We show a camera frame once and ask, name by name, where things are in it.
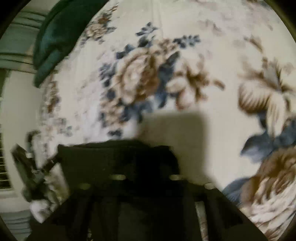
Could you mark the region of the black white-striped small garment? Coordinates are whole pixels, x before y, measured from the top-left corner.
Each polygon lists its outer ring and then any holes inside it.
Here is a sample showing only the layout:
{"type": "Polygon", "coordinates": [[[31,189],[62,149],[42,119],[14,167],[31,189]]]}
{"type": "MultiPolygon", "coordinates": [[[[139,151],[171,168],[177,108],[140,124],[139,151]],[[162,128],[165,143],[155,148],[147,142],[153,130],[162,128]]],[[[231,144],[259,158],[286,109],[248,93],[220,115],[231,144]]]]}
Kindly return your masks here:
{"type": "Polygon", "coordinates": [[[56,154],[70,193],[125,175],[119,187],[118,240],[168,240],[174,226],[176,156],[168,146],[139,141],[107,141],[58,146],[56,154]]]}

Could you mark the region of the floral white bed cover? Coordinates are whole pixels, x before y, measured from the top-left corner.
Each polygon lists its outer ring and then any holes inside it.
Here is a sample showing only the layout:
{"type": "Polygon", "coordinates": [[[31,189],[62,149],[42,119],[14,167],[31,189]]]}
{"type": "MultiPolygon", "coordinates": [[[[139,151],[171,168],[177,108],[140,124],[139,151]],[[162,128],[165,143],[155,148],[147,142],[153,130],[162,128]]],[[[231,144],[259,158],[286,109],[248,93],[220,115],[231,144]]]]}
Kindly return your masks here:
{"type": "Polygon", "coordinates": [[[107,1],[39,87],[60,144],[171,146],[267,237],[295,226],[295,29],[265,1],[107,1]]]}

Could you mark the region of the black object beside bed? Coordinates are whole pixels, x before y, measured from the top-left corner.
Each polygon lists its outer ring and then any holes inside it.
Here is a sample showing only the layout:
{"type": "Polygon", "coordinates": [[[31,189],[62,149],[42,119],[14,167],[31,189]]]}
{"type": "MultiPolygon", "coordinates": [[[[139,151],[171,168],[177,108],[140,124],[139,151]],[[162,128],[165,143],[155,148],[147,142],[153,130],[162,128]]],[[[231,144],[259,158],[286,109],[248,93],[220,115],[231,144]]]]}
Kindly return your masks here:
{"type": "Polygon", "coordinates": [[[51,202],[59,202],[56,194],[46,184],[45,177],[51,169],[57,164],[55,157],[48,159],[46,163],[38,168],[36,165],[36,155],[33,150],[33,138],[40,132],[37,130],[30,131],[26,135],[27,149],[16,144],[11,149],[17,171],[23,181],[24,188],[22,196],[27,202],[33,200],[48,199],[51,202]]]}

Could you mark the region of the dark green plush blanket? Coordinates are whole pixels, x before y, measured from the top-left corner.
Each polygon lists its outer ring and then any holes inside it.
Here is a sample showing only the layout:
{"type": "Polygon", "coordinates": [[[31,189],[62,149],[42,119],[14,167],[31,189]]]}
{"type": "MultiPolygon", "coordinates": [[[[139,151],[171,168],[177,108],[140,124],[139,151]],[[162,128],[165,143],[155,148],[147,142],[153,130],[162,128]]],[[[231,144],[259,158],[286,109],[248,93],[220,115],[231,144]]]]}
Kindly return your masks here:
{"type": "Polygon", "coordinates": [[[59,1],[48,13],[38,32],[33,65],[34,86],[39,88],[55,67],[73,50],[93,16],[107,1],[59,1]]]}

